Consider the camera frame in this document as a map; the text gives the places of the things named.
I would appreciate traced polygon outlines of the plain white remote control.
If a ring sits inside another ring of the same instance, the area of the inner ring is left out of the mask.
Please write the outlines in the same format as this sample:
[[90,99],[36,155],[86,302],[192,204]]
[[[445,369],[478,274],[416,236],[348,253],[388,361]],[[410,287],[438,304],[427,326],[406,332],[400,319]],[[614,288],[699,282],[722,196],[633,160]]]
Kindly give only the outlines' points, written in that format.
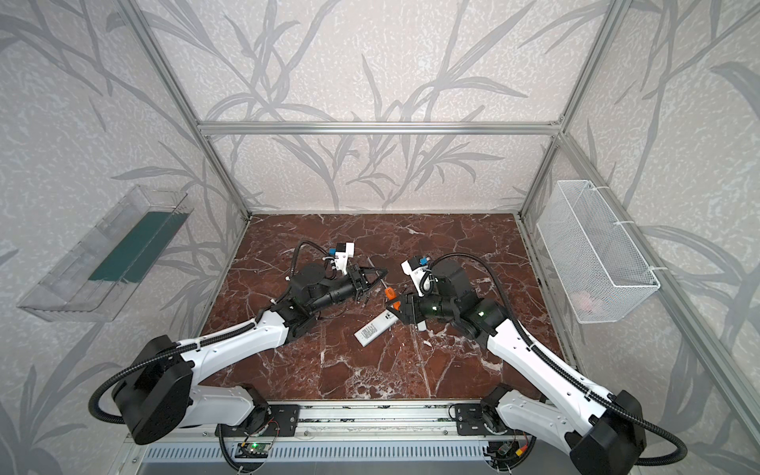
[[398,318],[393,313],[390,311],[384,311],[360,330],[355,332],[354,337],[363,348],[366,348],[368,344],[374,342],[376,338],[379,338],[397,322]]

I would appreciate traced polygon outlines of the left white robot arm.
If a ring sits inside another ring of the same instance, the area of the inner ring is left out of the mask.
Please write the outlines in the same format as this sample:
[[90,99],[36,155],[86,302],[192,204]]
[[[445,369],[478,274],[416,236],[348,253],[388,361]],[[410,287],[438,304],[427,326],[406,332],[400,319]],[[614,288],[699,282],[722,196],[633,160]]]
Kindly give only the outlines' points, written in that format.
[[111,384],[118,421],[138,445],[159,441],[175,429],[203,425],[260,428],[268,405],[253,388],[211,387],[205,380],[250,356],[286,346],[307,334],[318,314],[376,288],[388,271],[352,264],[345,275],[328,278],[309,264],[291,277],[281,299],[253,319],[225,330],[174,342],[151,340],[130,374]]

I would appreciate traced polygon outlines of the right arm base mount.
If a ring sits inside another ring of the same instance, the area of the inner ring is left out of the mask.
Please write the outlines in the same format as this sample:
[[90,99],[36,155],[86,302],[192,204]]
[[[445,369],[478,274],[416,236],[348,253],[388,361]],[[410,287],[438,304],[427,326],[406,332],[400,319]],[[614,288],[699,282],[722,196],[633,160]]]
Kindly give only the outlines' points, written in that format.
[[491,414],[486,414],[480,403],[458,403],[447,408],[449,417],[455,422],[457,435],[504,435],[506,426]]

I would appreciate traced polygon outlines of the orange handled screwdriver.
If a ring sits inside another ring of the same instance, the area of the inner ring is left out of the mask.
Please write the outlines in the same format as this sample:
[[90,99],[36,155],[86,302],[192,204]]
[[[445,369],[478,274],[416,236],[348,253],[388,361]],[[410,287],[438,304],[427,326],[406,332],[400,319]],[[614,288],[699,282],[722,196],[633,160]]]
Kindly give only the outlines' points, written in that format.
[[384,279],[384,285],[382,286],[382,288],[383,288],[383,294],[385,296],[386,305],[387,305],[387,303],[390,300],[396,298],[399,294],[398,294],[398,292],[393,287],[391,287],[390,285],[387,284],[386,277]]

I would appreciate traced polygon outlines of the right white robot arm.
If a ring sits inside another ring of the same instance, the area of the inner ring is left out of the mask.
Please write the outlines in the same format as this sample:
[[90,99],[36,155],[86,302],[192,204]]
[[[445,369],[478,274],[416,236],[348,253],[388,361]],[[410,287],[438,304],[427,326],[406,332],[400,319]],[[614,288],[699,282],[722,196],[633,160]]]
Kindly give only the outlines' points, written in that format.
[[490,400],[497,431],[515,429],[568,454],[582,474],[627,474],[646,447],[646,436],[617,411],[635,417],[641,403],[627,391],[613,394],[570,367],[515,324],[509,311],[492,299],[402,294],[387,308],[401,322],[448,320],[528,379],[545,402],[517,389],[499,390]]

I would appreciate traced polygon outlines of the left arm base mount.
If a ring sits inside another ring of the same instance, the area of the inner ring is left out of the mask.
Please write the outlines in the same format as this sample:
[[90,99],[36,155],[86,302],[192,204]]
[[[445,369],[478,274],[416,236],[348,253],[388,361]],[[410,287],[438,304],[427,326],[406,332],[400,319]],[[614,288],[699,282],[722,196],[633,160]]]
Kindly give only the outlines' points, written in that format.
[[256,408],[235,427],[218,425],[215,435],[229,437],[294,437],[301,407],[276,404],[266,409]]

